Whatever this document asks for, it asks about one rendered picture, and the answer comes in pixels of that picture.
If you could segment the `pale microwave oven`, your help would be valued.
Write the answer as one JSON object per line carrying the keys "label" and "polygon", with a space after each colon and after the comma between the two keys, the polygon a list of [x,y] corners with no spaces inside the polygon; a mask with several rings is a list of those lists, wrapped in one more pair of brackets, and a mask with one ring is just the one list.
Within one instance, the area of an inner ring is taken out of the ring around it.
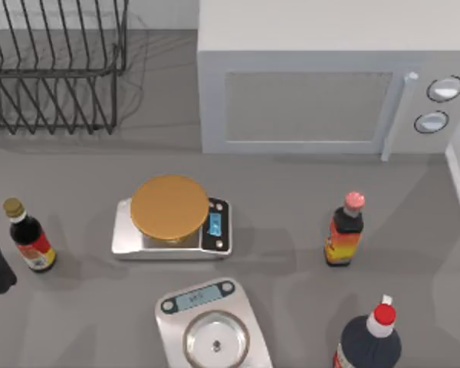
{"label": "pale microwave oven", "polygon": [[[445,152],[460,94],[460,0],[201,0],[197,47],[204,153],[381,156],[403,77],[419,74],[393,154]],[[443,111],[432,134],[413,124]]]}

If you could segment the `large dark bottle red cap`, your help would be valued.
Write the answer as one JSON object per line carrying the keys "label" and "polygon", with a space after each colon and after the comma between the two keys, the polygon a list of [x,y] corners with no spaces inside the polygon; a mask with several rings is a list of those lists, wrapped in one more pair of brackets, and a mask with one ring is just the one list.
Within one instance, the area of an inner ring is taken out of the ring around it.
{"label": "large dark bottle red cap", "polygon": [[346,324],[331,368],[394,368],[402,354],[395,324],[393,298],[384,294],[373,311]]}

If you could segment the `silver scale with golden plate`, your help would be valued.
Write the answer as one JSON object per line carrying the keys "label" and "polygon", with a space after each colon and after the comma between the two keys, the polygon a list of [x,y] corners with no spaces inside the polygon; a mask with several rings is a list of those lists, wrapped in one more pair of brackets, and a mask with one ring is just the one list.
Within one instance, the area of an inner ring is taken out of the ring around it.
{"label": "silver scale with golden plate", "polygon": [[118,202],[111,252],[123,260],[210,260],[232,254],[232,207],[187,176],[165,174]]}

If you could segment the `small white microwave knob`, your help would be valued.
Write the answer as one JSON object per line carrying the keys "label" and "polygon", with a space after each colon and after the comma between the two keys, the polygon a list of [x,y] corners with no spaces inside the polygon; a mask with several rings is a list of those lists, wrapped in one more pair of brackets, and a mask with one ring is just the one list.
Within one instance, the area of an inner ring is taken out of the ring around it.
{"label": "small white microwave knob", "polygon": [[418,116],[413,124],[421,134],[432,134],[443,130],[449,123],[449,115],[443,111],[434,111]]}

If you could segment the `large white microwave knob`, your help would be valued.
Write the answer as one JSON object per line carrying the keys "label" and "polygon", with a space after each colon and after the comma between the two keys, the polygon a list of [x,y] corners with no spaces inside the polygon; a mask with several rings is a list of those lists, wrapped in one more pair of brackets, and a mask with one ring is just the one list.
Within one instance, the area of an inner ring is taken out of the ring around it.
{"label": "large white microwave knob", "polygon": [[455,99],[460,94],[460,77],[450,76],[434,80],[427,88],[427,97],[436,103]]}

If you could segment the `silver scale with steel bowl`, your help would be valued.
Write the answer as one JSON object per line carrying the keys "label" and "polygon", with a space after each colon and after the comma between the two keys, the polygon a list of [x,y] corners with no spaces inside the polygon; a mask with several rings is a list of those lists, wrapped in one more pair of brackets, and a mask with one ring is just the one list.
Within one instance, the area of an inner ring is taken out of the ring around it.
{"label": "silver scale with steel bowl", "polygon": [[155,318],[169,368],[274,368],[248,295],[233,278],[164,295]]}

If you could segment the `dark bottle with pink cap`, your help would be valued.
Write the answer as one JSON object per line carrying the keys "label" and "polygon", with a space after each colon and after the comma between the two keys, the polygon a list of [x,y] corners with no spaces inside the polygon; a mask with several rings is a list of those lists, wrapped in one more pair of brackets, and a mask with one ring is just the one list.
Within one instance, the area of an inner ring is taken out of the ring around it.
{"label": "dark bottle with pink cap", "polygon": [[343,267],[352,261],[364,228],[364,206],[364,194],[353,191],[347,193],[343,204],[334,210],[324,244],[324,257],[329,266]]}

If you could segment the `dark bottle with gold cap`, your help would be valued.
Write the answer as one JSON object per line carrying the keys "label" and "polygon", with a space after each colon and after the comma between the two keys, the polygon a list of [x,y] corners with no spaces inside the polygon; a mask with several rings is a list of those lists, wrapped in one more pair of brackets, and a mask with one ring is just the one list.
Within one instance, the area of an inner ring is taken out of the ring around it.
{"label": "dark bottle with gold cap", "polygon": [[57,259],[56,251],[41,226],[29,215],[22,202],[11,197],[3,202],[3,209],[10,221],[9,233],[27,266],[33,272],[50,270]]}

